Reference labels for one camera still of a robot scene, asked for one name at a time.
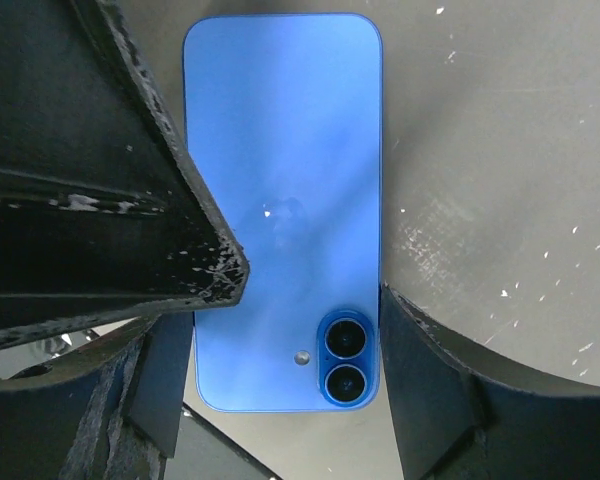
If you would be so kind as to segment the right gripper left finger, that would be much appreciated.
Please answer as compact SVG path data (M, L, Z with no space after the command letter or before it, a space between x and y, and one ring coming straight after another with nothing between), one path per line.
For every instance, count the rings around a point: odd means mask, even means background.
M194 320L144 318L0 379L0 479L161 479Z

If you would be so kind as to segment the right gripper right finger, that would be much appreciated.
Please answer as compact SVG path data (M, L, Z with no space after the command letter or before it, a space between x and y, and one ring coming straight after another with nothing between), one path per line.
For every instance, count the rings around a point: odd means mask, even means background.
M380 339L406 479L600 479L600 387L445 327L389 285Z

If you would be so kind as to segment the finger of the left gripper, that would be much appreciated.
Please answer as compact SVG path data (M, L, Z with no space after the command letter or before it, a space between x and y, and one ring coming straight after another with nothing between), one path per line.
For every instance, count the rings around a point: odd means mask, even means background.
M249 266L114 1L0 1L0 350L233 306Z

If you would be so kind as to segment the blue phone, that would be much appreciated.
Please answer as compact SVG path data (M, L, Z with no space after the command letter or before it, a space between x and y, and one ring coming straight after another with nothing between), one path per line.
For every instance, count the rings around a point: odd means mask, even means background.
M249 263L195 314L221 412L350 411L379 383L383 45L353 13L216 16L183 43L189 153Z

